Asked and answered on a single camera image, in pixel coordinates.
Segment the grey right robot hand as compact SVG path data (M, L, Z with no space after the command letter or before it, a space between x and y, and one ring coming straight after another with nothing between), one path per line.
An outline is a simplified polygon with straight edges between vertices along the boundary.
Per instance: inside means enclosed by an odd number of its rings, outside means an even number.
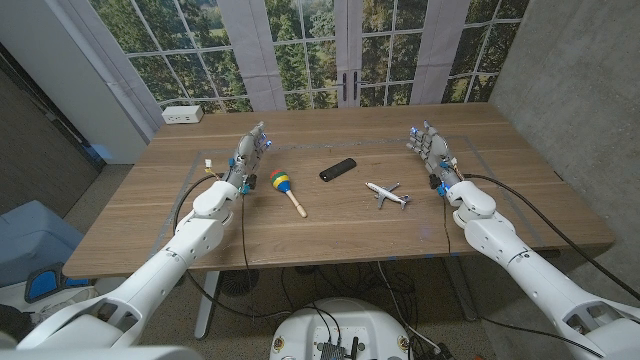
M419 155L429 173L429 186L444 197L450 188L463 181L457 159L437 129L424 121L424 129L412 127L406 147Z

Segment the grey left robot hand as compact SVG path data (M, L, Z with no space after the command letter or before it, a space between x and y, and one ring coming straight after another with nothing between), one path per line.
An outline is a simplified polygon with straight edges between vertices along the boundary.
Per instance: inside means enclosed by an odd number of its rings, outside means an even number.
M233 156L229 159L229 170L225 172L223 180L234 185L241 194L255 188L259 163L271 146L264 129L265 124L259 122L240 139Z

